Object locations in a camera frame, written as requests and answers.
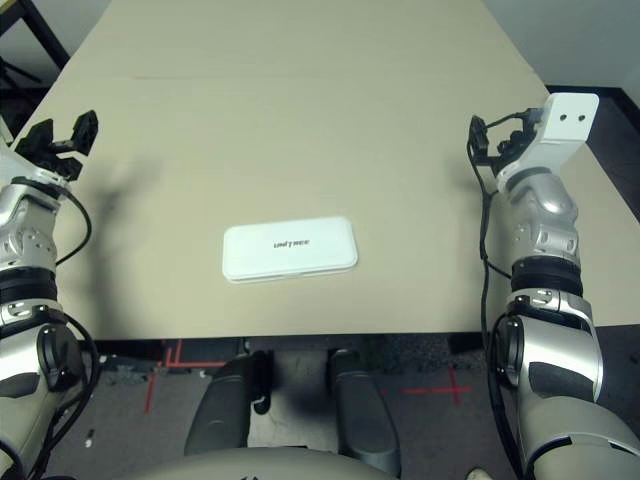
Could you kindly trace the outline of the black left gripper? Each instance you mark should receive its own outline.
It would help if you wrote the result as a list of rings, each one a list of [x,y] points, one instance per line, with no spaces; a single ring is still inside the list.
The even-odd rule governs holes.
[[[76,119],[70,141],[53,142],[53,120],[46,119],[31,127],[18,142],[15,152],[31,156],[32,163],[66,181],[76,181],[83,168],[82,163],[74,157],[62,158],[61,154],[76,152],[88,156],[97,137],[98,126],[96,112],[89,110]]]

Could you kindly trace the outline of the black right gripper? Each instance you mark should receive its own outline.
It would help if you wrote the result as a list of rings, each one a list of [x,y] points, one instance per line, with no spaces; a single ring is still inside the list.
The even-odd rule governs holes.
[[[488,127],[485,121],[477,116],[471,117],[468,129],[468,147],[470,159],[474,165],[504,168],[513,162],[523,143],[530,143],[534,139],[534,123],[530,120],[522,120],[522,127],[514,130],[507,140],[503,140],[497,147],[498,154],[488,154],[489,140]]]

